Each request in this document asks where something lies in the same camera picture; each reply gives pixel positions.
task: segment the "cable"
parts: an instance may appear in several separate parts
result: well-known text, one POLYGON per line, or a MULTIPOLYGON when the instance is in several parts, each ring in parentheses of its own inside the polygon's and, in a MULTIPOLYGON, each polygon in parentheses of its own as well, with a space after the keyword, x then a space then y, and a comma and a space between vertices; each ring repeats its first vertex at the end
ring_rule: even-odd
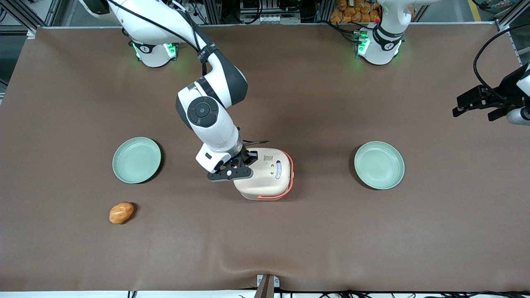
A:
POLYGON ((199 16, 199 19, 204 23, 204 25, 208 25, 208 22, 206 22, 206 18, 202 15, 201 11, 199 10, 199 7, 197 5, 197 0, 191 0, 191 6, 195 9, 197 12, 197 15, 199 16))
MULTIPOLYGON (((175 31, 173 31, 173 30, 171 30, 171 29, 169 29, 169 28, 167 28, 167 27, 165 27, 165 26, 162 26, 162 25, 158 24, 157 22, 152 21, 152 20, 150 20, 150 19, 144 17, 143 15, 137 14, 136 12, 134 12, 134 11, 132 11, 132 10, 130 10, 130 9, 128 9, 128 8, 126 8, 126 7, 124 7, 124 6, 120 5, 120 4, 118 4, 118 3, 116 3, 116 1, 114 1, 114 0, 107 0, 107 1, 110 2, 111 4, 115 5, 115 6, 119 7, 120 9, 123 9, 124 11, 126 11, 126 12, 128 12, 128 13, 134 15, 135 17, 139 17, 140 19, 142 19, 142 20, 144 20, 144 21, 146 21, 146 22, 148 22, 148 23, 150 23, 150 24, 153 24, 153 25, 157 26, 157 27, 160 28, 160 29, 165 30, 165 31, 167 31, 167 32, 169 32, 169 33, 175 35, 176 37, 178 37, 178 38, 180 38, 180 39, 182 39, 182 40, 186 40, 184 37, 182 37, 180 34, 176 33, 175 31)), ((184 10, 184 13, 185 13, 186 16, 187 16, 188 22, 190 23, 191 30, 193 31, 193 37, 195 37, 195 45, 192 45, 192 44, 189 43, 189 42, 188 42, 188 44, 189 44, 189 45, 190 45, 190 46, 191 46, 196 52, 199 52, 199 51, 200 51, 200 46, 199 46, 199 42, 198 42, 198 40, 197 40, 197 31, 196 31, 196 27, 195 27, 196 24, 195 24, 195 22, 193 22, 193 21, 191 20, 190 14, 186 11, 186 9, 184 9, 184 7, 182 7, 182 5, 180 5, 180 4, 178 4, 178 6, 179 6, 181 9, 184 10)), ((205 65, 205 64, 202 64, 202 75, 203 75, 203 76, 206 75, 206 65, 205 65)))
MULTIPOLYGON (((351 31, 351 30, 346 30, 346 29, 342 29, 342 28, 339 27, 338 24, 335 25, 335 24, 333 24, 333 23, 330 22, 330 21, 320 20, 320 21, 317 21, 317 23, 326 23, 326 24, 328 24, 329 26, 331 26, 332 28, 334 28, 335 30, 342 31, 342 32, 344 32, 344 33, 353 33, 353 31, 351 31)), ((359 23, 356 23, 356 22, 349 22, 348 24, 355 24, 355 25, 357 25, 357 26, 360 26, 360 27, 366 28, 366 29, 368 29, 368 30, 373 30, 373 29, 374 29, 374 28, 370 28, 370 27, 367 27, 367 26, 365 26, 365 25, 362 25, 362 24, 359 24, 359 23)))
POLYGON ((256 141, 256 142, 248 142, 243 144, 245 147, 252 146, 252 145, 258 145, 258 144, 266 144, 269 141, 256 141))
MULTIPOLYGON (((116 1, 114 1, 114 0, 107 0, 107 1, 110 2, 111 4, 117 6, 118 8, 121 8, 121 9, 123 9, 124 11, 126 11, 126 12, 128 12, 128 13, 134 15, 135 17, 139 17, 140 19, 142 19, 142 20, 144 20, 144 21, 146 21, 146 22, 148 22, 148 23, 150 23, 150 24, 153 24, 153 25, 157 26, 157 27, 160 28, 160 29, 165 30, 165 31, 167 31, 167 32, 169 32, 169 33, 175 35, 176 37, 178 37, 178 38, 180 38, 180 39, 182 39, 182 40, 186 40, 184 37, 182 37, 180 34, 176 33, 175 31, 173 31, 173 30, 171 30, 171 29, 169 29, 169 28, 167 28, 167 27, 165 27, 165 26, 162 26, 162 25, 158 24, 158 23, 155 22, 155 21, 151 21, 150 19, 144 17, 143 15, 139 15, 139 14, 137 14, 136 12, 134 12, 134 11, 132 11, 132 10, 126 8, 126 7, 123 7, 122 5, 116 3, 116 1)), ((195 45, 192 45, 192 44, 190 44, 190 43, 189 43, 189 45, 190 45, 190 46, 191 46, 196 52, 199 52, 199 49, 198 49, 195 45)))
POLYGON ((487 10, 487 9, 490 9, 491 6, 488 6, 486 4, 486 2, 482 3, 482 4, 479 4, 476 0, 471 0, 476 6, 478 6, 480 9, 482 10, 487 10))
POLYGON ((2 23, 7 16, 7 11, 0 7, 0 23, 2 23))
MULTIPOLYGON (((234 0, 233 3, 237 4, 239 0, 234 0)), ((237 9, 232 9, 232 16, 234 17, 234 19, 239 23, 239 24, 252 24, 254 23, 255 21, 257 21, 261 14, 263 13, 263 3, 261 3, 261 0, 256 0, 257 4, 258 4, 258 8, 256 8, 256 16, 254 17, 254 19, 248 23, 245 23, 244 21, 241 21, 241 19, 239 17, 237 17, 237 15, 235 14, 236 10, 237 9)))
POLYGON ((488 40, 483 46, 482 48, 479 50, 479 52, 477 53, 477 55, 475 56, 475 60, 473 61, 473 71, 475 73, 475 76, 476 78, 480 81, 480 83, 486 88, 488 89, 492 94, 494 94, 495 96, 497 96, 498 98, 500 98, 502 101, 506 102, 507 99, 505 97, 503 97, 502 95, 500 95, 499 93, 497 93, 492 87, 490 87, 490 85, 488 85, 486 83, 486 81, 484 81, 484 79, 482 78, 482 76, 480 76, 479 74, 479 71, 477 70, 476 68, 476 62, 479 60, 479 57, 480 55, 482 54, 482 52, 484 52, 484 50, 486 49, 486 47, 492 43, 494 40, 496 40, 499 36, 503 35, 504 33, 506 32, 510 32, 512 30, 515 30, 517 28, 521 28, 521 27, 524 27, 524 26, 528 26, 530 25, 530 23, 525 23, 525 24, 521 24, 521 25, 517 25, 515 27, 512 27, 512 28, 508 28, 508 29, 505 29, 505 30, 502 30, 500 31, 499 33, 495 34, 495 36, 493 36, 492 38, 490 38, 490 40, 488 40))

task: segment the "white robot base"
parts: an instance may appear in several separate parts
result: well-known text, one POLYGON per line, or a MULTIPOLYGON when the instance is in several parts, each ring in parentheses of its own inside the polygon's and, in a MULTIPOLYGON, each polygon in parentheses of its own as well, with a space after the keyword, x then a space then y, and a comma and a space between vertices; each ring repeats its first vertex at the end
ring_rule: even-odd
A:
POLYGON ((294 165, 289 154, 273 148, 252 148, 258 160, 249 165, 252 177, 234 180, 241 195, 249 200, 274 201, 293 187, 294 165))
POLYGON ((354 45, 358 57, 364 58, 367 62, 374 65, 385 65, 389 63, 399 52, 401 41, 397 45, 388 43, 385 46, 390 50, 384 50, 381 45, 375 42, 373 30, 375 25, 369 25, 370 29, 361 29, 355 36, 359 44, 354 45))

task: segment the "label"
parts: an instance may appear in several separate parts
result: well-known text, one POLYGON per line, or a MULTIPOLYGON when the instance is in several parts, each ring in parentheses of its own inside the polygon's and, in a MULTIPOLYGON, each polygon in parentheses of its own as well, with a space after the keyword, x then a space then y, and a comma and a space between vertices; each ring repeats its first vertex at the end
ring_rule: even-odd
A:
POLYGON ((280 179, 281 177, 281 162, 276 162, 276 179, 280 179))

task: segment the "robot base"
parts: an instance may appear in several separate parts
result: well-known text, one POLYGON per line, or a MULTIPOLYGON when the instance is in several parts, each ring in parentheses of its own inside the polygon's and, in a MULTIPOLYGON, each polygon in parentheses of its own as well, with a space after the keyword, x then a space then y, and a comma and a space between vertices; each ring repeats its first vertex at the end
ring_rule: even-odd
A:
POLYGON ((358 57, 364 58, 367 62, 374 65, 385 65, 392 61, 395 55, 398 54, 399 46, 401 41, 397 46, 389 43, 388 46, 392 47, 391 50, 383 50, 381 46, 375 42, 374 34, 372 29, 361 29, 359 33, 360 37, 356 38, 361 43, 354 45, 355 52, 358 57))
POLYGON ((178 43, 165 43, 163 45, 132 46, 136 51, 136 57, 148 67, 161 67, 171 60, 176 60, 179 52, 178 43))
POLYGON ((258 160, 249 165, 252 177, 234 180, 241 195, 250 200, 274 201, 288 194, 294 176, 291 157, 272 148, 252 148, 252 151, 258 153, 258 160))

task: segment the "table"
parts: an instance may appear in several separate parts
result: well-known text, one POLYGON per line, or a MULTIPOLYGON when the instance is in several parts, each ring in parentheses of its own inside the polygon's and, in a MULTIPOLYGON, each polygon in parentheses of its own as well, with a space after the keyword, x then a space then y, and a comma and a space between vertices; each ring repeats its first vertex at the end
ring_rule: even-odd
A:
MULTIPOLYGON (((324 25, 205 31, 248 79, 229 109, 242 136, 293 157, 291 193, 256 202, 206 179, 174 107, 200 76, 190 47, 152 69, 118 29, 41 29, 0 106, 0 290, 218 290, 263 273, 293 291, 529 288, 530 131, 451 113, 493 24, 412 25, 380 67, 324 25), (111 159, 136 136, 165 161, 127 185, 111 159), (403 155, 394 189, 355 175, 373 140, 403 155), (124 200, 135 218, 110 224, 124 200)), ((517 67, 507 36, 479 63, 491 85, 517 67)))

